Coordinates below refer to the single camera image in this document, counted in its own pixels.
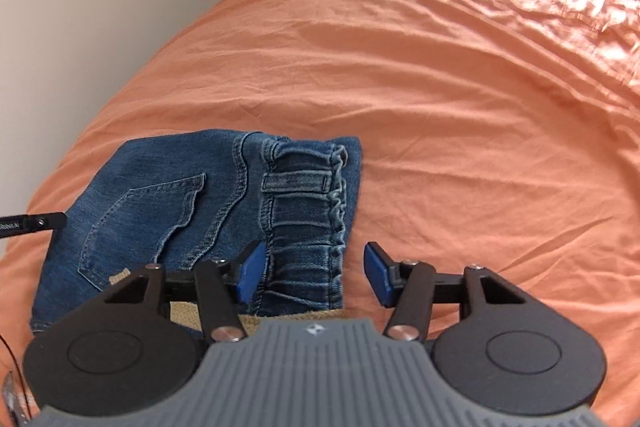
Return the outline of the blue denim jeans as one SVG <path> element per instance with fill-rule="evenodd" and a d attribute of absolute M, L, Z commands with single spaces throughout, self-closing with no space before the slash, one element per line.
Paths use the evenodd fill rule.
<path fill-rule="evenodd" d="M 353 136 L 203 130 L 122 144 L 51 239 L 30 329 L 45 331 L 149 263 L 190 271 L 232 260 L 252 242 L 265 246 L 267 262 L 242 313 L 341 309 L 361 161 Z"/>

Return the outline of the orange bed sheet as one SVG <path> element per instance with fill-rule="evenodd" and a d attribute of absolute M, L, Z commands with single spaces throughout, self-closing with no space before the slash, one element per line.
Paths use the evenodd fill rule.
<path fill-rule="evenodd" d="M 207 128 L 355 135 L 349 312 L 385 321 L 367 242 L 442 271 L 486 265 L 597 337 L 597 413 L 638 418 L 636 0 L 221 0 L 106 104 L 28 210 L 70 207 L 127 140 Z"/>

